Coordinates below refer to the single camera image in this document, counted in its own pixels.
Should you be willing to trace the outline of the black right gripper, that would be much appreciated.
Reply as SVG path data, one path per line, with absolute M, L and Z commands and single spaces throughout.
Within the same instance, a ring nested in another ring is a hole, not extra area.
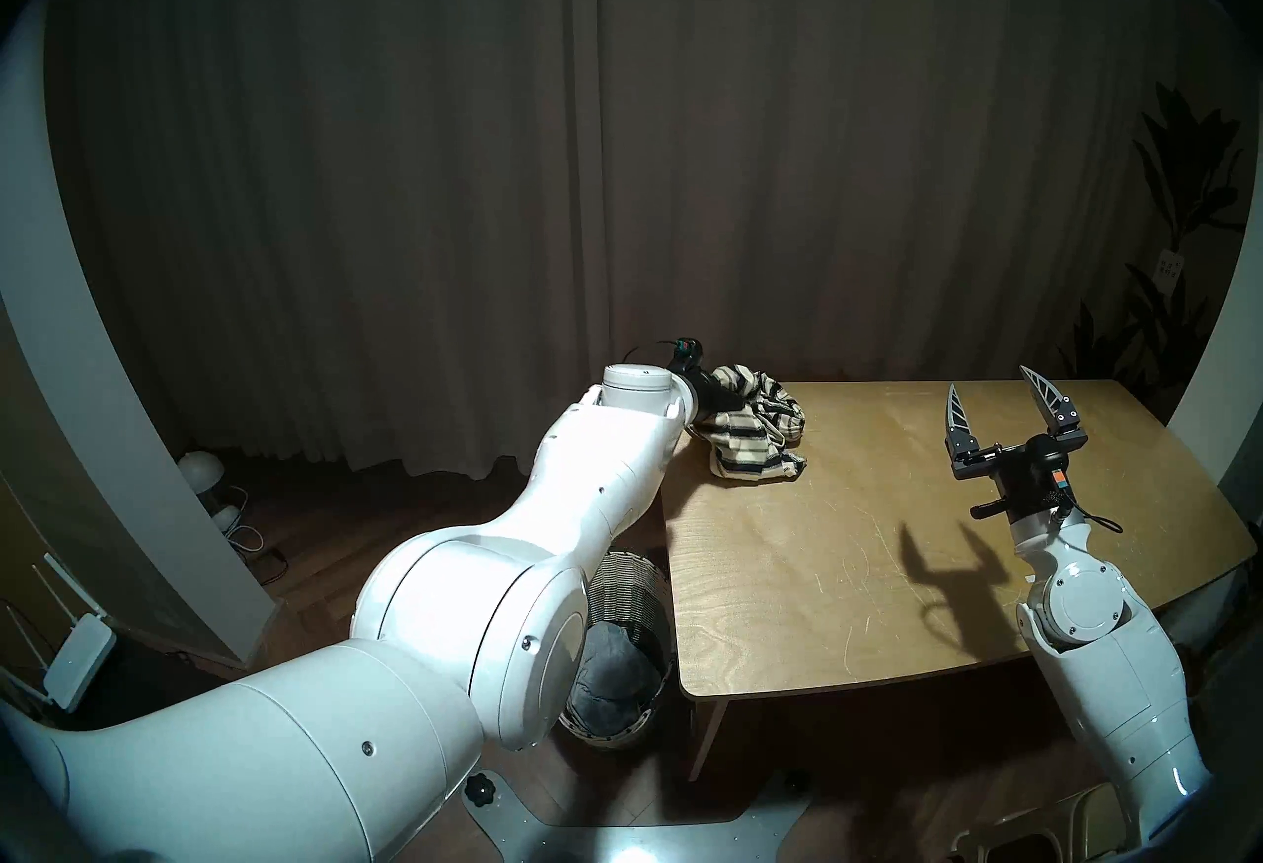
M 999 497 L 973 505 L 974 521 L 1004 513 L 1009 522 L 1024 521 L 1039 512 L 1055 510 L 1063 521 L 1079 509 L 1067 478 L 1068 456 L 1087 444 L 1077 407 L 1050 379 L 1019 365 L 1047 433 L 1032 436 L 1026 444 L 983 449 L 974 436 L 956 383 L 949 384 L 945 407 L 945 446 L 951 457 L 954 478 L 960 481 L 989 478 Z

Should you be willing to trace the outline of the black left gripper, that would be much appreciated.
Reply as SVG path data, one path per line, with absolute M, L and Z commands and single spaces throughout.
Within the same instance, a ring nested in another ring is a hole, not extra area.
M 701 341 L 673 339 L 666 342 L 672 346 L 672 358 L 669 358 L 667 369 L 687 384 L 695 401 L 691 426 L 698 426 L 715 414 L 745 411 L 746 399 L 731 388 L 722 385 L 714 373 L 703 368 Z

